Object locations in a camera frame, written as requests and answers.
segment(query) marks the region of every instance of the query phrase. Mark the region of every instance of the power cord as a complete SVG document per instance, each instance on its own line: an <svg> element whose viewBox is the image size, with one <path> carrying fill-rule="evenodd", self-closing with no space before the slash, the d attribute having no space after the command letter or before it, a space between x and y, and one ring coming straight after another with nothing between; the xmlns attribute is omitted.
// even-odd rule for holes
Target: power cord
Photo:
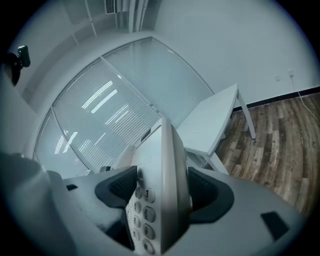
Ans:
<svg viewBox="0 0 320 256"><path fill-rule="evenodd" d="M291 74L291 75L290 75L290 78L291 78L291 82L292 82L292 88L293 88L293 90L295 91L296 89L295 89L295 86L294 86L294 79L293 79L292 77L293 77L293 75ZM320 125L319 120L315 117L314 114L312 114L312 112L310 111L310 109L307 108L307 106L305 105L305 103L304 103L304 101L302 100L302 97L301 97L301 95L300 95L300 92L299 92L298 90L297 90L296 92L297 92L297 93L299 94L299 96L300 96L302 105L310 112L310 114L315 118L315 120L316 120L316 121L318 122L318 124Z"/></svg>

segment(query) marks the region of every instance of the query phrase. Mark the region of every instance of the white table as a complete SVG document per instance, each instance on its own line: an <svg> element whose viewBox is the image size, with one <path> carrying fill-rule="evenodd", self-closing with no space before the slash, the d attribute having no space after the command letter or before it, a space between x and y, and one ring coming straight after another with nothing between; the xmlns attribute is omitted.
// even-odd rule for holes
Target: white table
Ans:
<svg viewBox="0 0 320 256"><path fill-rule="evenodd" d="M224 131L230 120L236 98L243 109L251 137L255 139L255 128L237 83L201 101L177 128L187 151L203 156L215 171L224 174L228 172L215 150L220 139L225 137Z"/></svg>

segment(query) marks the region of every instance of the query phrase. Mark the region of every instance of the black baseboard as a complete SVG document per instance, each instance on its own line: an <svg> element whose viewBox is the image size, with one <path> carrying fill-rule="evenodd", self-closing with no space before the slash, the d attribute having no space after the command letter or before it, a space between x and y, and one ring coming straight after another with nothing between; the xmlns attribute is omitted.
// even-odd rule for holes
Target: black baseboard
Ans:
<svg viewBox="0 0 320 256"><path fill-rule="evenodd" d="M320 86L314 87L314 88L310 88L310 89L306 89L306 90L301 90L301 91L299 91L299 93L301 94L301 96L320 93ZM298 92L292 92L292 93L289 93L289 94L285 94L285 95L281 95L281 96L277 96L277 97L273 97L273 98L267 98L267 99L264 99L264 100L260 100L260 101L254 102L254 103L247 104L247 107L249 109L249 108L253 108L253 107L256 107L256 106L261 106L261 105L272 103L272 102L283 101L283 100L287 100L287 99L291 99L291 98L295 98L295 97L299 97ZM238 111L238 110L242 110L242 107L241 106L235 107L233 109L233 112L234 111Z"/></svg>

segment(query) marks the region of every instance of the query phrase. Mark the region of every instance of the wooden floor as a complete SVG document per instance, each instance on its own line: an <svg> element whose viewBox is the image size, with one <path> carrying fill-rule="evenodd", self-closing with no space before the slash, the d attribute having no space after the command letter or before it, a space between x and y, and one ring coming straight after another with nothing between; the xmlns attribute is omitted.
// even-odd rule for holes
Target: wooden floor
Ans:
<svg viewBox="0 0 320 256"><path fill-rule="evenodd" d="M320 93L303 102L320 121ZM320 126L291 98L249 109L256 139L251 139L245 116L236 111L216 154L235 177L273 190L300 212L309 215L320 187Z"/></svg>

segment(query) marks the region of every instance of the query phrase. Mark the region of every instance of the telephone handset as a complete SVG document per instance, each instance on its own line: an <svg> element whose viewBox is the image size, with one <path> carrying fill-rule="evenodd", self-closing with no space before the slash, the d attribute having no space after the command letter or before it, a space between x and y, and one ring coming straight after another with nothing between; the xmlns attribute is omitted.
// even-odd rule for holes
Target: telephone handset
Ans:
<svg viewBox="0 0 320 256"><path fill-rule="evenodd" d="M163 254L187 230L191 211L186 153L168 119L136 146L131 165L138 179L125 210L134 251Z"/></svg>

